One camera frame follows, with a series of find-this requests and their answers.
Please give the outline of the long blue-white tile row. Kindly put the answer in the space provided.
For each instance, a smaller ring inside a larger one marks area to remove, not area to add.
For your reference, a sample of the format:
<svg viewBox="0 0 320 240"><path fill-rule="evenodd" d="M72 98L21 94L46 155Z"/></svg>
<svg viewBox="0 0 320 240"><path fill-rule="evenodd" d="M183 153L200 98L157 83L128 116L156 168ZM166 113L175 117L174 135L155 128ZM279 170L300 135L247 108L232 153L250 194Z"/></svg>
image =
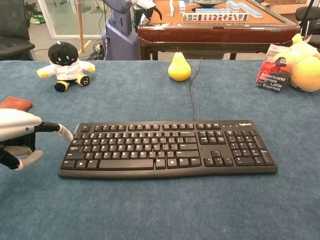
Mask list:
<svg viewBox="0 0 320 240"><path fill-rule="evenodd" d="M246 13L248 13L249 15L251 15L252 17L256 18L256 19L261 19L263 17L263 14L258 12L257 10L253 9L252 7L248 6L247 4L243 3L243 2L238 2L237 3L239 5L239 7L245 11Z"/></svg>

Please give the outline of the black keyboard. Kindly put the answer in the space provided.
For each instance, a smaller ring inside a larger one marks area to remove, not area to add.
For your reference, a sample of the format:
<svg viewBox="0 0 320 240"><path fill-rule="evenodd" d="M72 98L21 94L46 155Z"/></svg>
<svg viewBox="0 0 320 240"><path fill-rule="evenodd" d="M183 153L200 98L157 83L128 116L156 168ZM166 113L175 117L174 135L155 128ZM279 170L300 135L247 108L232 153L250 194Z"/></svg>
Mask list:
<svg viewBox="0 0 320 240"><path fill-rule="evenodd" d="M267 174L278 169L251 120L79 123L62 178Z"/></svg>

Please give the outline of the folded red-brown cloth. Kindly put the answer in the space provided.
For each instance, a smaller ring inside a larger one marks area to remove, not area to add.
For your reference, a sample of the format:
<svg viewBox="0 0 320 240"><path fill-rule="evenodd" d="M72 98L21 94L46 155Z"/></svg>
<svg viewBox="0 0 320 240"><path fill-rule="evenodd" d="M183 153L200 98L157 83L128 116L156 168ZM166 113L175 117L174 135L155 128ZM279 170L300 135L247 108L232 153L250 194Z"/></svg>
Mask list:
<svg viewBox="0 0 320 240"><path fill-rule="evenodd" d="M27 99L8 96L0 102L0 109L16 109L28 112L33 107L33 103Z"/></svg>

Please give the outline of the blue felt table mat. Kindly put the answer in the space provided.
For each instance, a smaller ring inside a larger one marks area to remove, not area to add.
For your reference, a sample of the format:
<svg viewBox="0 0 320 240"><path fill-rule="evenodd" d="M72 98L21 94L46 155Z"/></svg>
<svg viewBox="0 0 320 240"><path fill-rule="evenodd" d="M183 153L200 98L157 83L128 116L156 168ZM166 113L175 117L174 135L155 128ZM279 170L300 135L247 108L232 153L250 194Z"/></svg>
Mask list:
<svg viewBox="0 0 320 240"><path fill-rule="evenodd" d="M60 178L68 143L38 133L43 156L0 165L0 240L320 240L320 91L255 87L260 61L192 60L193 82L167 61L96 61L86 87L54 90L41 61L0 61L0 102L74 131L78 123L252 120L275 174L171 179Z"/></svg>

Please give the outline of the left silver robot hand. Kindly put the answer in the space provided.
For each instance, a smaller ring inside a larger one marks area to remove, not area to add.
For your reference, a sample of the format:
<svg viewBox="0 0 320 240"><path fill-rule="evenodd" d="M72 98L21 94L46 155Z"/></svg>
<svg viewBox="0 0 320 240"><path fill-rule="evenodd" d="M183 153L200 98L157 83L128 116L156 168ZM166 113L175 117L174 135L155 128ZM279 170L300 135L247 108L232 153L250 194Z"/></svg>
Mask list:
<svg viewBox="0 0 320 240"><path fill-rule="evenodd" d="M44 152L35 150L37 132L56 132L67 141L73 134L62 124L42 121L38 116L13 108L0 108L0 164L22 170Z"/></svg>

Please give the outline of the coffee capsule box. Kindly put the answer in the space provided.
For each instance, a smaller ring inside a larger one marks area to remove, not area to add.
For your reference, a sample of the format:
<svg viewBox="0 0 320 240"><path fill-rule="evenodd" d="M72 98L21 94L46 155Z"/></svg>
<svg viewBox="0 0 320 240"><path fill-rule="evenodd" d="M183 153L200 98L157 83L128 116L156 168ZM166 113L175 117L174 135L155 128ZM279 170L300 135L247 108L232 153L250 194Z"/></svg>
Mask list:
<svg viewBox="0 0 320 240"><path fill-rule="evenodd" d="M255 86L281 93L287 85L291 72L292 60L287 54L289 47L271 44L265 54L258 72Z"/></svg>

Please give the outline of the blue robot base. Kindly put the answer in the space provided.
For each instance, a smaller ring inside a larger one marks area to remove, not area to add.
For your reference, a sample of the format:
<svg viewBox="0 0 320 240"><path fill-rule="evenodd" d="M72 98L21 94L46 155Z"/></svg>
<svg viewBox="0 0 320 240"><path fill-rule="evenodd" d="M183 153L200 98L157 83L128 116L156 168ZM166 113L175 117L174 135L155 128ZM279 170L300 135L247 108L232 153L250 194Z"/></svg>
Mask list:
<svg viewBox="0 0 320 240"><path fill-rule="evenodd" d="M102 33L105 58L108 61L141 59L138 34L132 26L131 0L103 0L112 9Z"/></svg>

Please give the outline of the background robot hand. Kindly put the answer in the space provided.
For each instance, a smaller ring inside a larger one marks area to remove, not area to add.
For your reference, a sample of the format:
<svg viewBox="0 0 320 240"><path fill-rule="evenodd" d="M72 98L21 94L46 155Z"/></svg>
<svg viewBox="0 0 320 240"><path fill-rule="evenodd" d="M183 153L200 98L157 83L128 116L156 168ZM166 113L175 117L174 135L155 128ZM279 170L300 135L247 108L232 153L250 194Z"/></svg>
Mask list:
<svg viewBox="0 0 320 240"><path fill-rule="evenodd" d="M152 0L131 0L131 3L140 7L149 21L151 20L154 11L158 13L160 20L162 20L163 16L161 11Z"/></svg>

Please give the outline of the short blue-white tile row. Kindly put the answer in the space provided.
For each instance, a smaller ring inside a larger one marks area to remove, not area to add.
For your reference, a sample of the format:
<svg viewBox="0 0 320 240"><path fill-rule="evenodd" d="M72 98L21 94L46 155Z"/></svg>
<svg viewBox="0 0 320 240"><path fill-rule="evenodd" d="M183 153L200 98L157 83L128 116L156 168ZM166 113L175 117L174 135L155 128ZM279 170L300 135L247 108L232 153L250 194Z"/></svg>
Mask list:
<svg viewBox="0 0 320 240"><path fill-rule="evenodd" d="M197 7L194 9L196 13L213 13L213 14L221 14L221 13L230 13L230 8L202 8Z"/></svg>

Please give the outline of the brown mahjong table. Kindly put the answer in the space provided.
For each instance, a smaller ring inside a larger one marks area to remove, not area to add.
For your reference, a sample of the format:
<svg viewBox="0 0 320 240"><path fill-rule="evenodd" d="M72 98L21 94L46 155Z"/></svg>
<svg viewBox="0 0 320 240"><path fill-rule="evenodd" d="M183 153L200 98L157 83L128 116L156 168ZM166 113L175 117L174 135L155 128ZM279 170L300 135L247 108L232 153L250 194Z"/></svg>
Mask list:
<svg viewBox="0 0 320 240"><path fill-rule="evenodd" d="M287 46L300 26L271 11L254 0L234 0L250 6L262 14L261 18L248 15L245 21L230 21L218 16L214 21L189 21L179 10L178 0L156 0L162 17L153 14L148 20L141 17L137 27L141 58L150 59L158 52L175 52L209 56L230 53L265 53L271 44Z"/></svg>

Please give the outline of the black office chair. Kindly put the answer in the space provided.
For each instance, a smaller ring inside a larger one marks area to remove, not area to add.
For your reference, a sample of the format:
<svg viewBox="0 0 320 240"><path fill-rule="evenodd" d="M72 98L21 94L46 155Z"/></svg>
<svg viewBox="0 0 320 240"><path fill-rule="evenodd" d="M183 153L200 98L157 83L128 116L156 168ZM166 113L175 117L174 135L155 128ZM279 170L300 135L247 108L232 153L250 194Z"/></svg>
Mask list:
<svg viewBox="0 0 320 240"><path fill-rule="evenodd" d="M0 61L33 61L24 0L0 0Z"/></svg>

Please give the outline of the black-headed plush doll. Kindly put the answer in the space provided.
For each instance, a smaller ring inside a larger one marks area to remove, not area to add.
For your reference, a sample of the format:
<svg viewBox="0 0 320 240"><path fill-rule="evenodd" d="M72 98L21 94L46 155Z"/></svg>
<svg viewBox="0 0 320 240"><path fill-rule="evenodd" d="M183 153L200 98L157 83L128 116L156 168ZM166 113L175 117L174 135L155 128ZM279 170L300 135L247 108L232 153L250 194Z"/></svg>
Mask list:
<svg viewBox="0 0 320 240"><path fill-rule="evenodd" d="M79 60L77 48L71 43L57 41L48 49L50 65L36 71L40 78L48 78L55 75L57 82L54 89L57 92L65 92L69 85L76 83L81 87L90 83L90 78L84 72L93 73L96 70L94 64Z"/></svg>

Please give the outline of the yellow toy pear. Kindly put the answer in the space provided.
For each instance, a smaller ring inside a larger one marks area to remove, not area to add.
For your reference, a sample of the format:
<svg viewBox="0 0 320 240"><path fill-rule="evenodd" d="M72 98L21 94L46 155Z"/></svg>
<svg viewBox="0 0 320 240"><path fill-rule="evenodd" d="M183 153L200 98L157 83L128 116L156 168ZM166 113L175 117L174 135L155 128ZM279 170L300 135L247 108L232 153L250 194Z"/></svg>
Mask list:
<svg viewBox="0 0 320 240"><path fill-rule="evenodd" d="M191 75L191 66L186 61L185 56L177 48L174 53L172 62L168 67L168 75L175 81L185 81Z"/></svg>

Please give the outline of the yellow plush toy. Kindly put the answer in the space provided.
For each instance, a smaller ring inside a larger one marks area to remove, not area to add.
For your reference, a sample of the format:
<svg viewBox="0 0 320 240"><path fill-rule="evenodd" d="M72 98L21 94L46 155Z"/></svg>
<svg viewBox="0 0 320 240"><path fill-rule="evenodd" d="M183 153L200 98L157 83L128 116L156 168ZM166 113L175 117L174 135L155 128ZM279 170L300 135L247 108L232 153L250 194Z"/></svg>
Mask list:
<svg viewBox="0 0 320 240"><path fill-rule="evenodd" d="M292 37L292 45L273 59L285 58L291 70L290 84L304 92L320 90L320 52L297 33Z"/></svg>

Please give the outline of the wooden pole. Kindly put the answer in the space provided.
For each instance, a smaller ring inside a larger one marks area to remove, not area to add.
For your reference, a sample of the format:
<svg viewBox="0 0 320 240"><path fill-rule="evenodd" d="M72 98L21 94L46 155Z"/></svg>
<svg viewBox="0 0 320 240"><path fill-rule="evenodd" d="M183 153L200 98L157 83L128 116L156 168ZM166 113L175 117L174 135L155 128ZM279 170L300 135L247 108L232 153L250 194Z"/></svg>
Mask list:
<svg viewBox="0 0 320 240"><path fill-rule="evenodd" d="M84 47L84 36L83 36L81 0L75 0L75 1L76 1L77 22L78 22L78 29L79 29L79 39L80 39L80 52L83 53L85 50L85 47Z"/></svg>

